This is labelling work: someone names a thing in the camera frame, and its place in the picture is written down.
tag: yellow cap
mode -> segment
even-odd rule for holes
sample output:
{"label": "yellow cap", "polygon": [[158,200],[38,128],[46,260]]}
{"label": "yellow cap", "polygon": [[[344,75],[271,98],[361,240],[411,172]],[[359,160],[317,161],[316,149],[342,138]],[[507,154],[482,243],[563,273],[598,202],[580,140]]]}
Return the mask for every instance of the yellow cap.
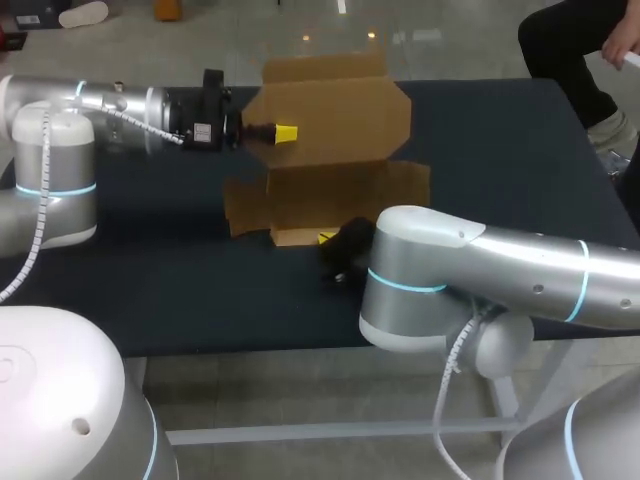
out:
{"label": "yellow cap", "polygon": [[278,143],[295,142],[298,139],[298,127],[288,127],[276,123],[276,145]]}
{"label": "yellow cap", "polygon": [[318,234],[318,243],[322,245],[324,242],[335,236],[336,232],[320,232]]}

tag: white spiral cable wrap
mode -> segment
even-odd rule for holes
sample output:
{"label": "white spiral cable wrap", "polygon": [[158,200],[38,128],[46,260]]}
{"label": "white spiral cable wrap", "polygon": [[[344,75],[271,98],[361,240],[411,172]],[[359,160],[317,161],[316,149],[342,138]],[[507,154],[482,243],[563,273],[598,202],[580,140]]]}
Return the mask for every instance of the white spiral cable wrap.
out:
{"label": "white spiral cable wrap", "polygon": [[49,161],[51,160],[51,117],[49,111],[45,110],[42,115],[42,170],[40,180],[40,203],[38,205],[38,217],[36,220],[36,231],[33,235],[31,250],[16,278],[0,292],[0,303],[15,293],[15,291],[26,280],[29,272],[40,253],[42,239],[44,237],[44,227],[47,222],[47,204],[49,203]]}
{"label": "white spiral cable wrap", "polygon": [[449,356],[447,357],[447,362],[444,367],[444,373],[442,374],[442,381],[440,382],[440,390],[438,391],[438,398],[436,400],[436,406],[433,411],[433,441],[436,444],[436,448],[438,452],[442,456],[449,468],[453,470],[453,472],[462,480],[472,480],[464,471],[458,466],[449,452],[445,448],[442,443],[442,438],[440,438],[440,427],[442,424],[442,414],[444,412],[444,405],[447,401],[447,393],[449,392],[449,383],[451,382],[451,375],[454,371],[458,369],[458,356],[460,355],[460,350],[462,349],[462,345],[467,340],[469,335],[478,327],[481,319],[488,313],[488,310],[484,310],[482,312],[478,311],[476,307],[475,300],[473,300],[473,317],[471,320],[467,322],[464,326],[456,341],[453,343],[451,347],[451,351],[449,352]]}
{"label": "white spiral cable wrap", "polygon": [[173,133],[165,132],[164,130],[160,130],[159,128],[152,127],[151,125],[141,122],[140,120],[137,120],[119,110],[114,110],[112,108],[105,107],[104,105],[98,107],[96,105],[89,105],[87,103],[82,103],[82,107],[89,110],[106,113],[107,115],[111,115],[112,117],[121,118],[125,122],[128,122],[131,125],[144,130],[145,132],[149,132],[152,135],[157,135],[158,137],[163,138],[167,142],[172,142],[176,145],[182,145],[184,143],[184,140],[182,140],[182,138],[180,138],[178,135],[174,135]]}

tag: cardboard flap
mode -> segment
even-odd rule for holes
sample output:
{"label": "cardboard flap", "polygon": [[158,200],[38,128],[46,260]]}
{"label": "cardboard flap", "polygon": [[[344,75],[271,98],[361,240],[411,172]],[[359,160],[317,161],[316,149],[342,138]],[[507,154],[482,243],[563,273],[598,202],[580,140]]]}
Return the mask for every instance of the cardboard flap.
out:
{"label": "cardboard flap", "polygon": [[262,81],[265,84],[386,75],[387,67],[382,53],[275,58],[267,61],[262,69]]}
{"label": "cardboard flap", "polygon": [[396,205],[428,207],[431,203],[431,169],[414,162],[389,162],[383,205],[378,212]]}
{"label": "cardboard flap", "polygon": [[269,173],[271,237],[278,246],[313,245],[355,217],[375,222],[395,205],[429,205],[430,169],[413,162],[369,162]]}
{"label": "cardboard flap", "polygon": [[229,178],[224,183],[224,211],[232,237],[270,226],[267,178],[253,184]]}
{"label": "cardboard flap", "polygon": [[340,227],[354,216],[375,220],[385,198],[386,162],[283,168],[269,172],[272,228]]}
{"label": "cardboard flap", "polygon": [[248,143],[269,168],[384,160],[411,134],[411,101],[385,77],[276,83],[243,112],[245,124],[298,127],[282,146]]}

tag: table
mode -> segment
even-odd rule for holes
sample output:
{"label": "table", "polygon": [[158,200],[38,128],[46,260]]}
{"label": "table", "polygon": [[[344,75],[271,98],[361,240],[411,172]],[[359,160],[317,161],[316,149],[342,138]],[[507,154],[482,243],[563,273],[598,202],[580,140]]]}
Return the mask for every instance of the table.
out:
{"label": "table", "polygon": [[[413,132],[393,158],[432,166],[433,208],[499,227],[640,248],[553,82],[399,85],[413,101]],[[234,101],[242,106],[256,91],[235,88]],[[246,152],[100,155],[96,237],[44,252],[10,303],[83,315],[125,357],[366,345],[358,299],[323,287],[314,248],[276,249],[266,232],[228,238],[224,178],[263,171]],[[11,171],[3,182],[12,186]],[[1,261],[0,282],[12,279],[22,261]],[[544,321],[536,328],[540,339],[621,333]],[[498,417],[448,422],[443,431],[508,435],[548,413],[545,398],[554,382],[570,377],[594,344],[557,342],[524,405],[509,379],[492,382]],[[144,362],[137,363],[143,374]],[[383,422],[171,432],[170,438],[177,445],[431,431],[429,422]]]}

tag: screw hole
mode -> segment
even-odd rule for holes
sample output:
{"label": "screw hole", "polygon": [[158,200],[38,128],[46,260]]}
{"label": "screw hole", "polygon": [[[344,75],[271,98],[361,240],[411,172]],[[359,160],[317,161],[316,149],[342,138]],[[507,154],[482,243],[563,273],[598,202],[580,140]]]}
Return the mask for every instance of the screw hole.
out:
{"label": "screw hole", "polygon": [[91,433],[91,427],[89,426],[89,422],[87,422],[84,418],[76,418],[73,422],[71,422],[71,428],[78,435],[82,435],[86,437]]}

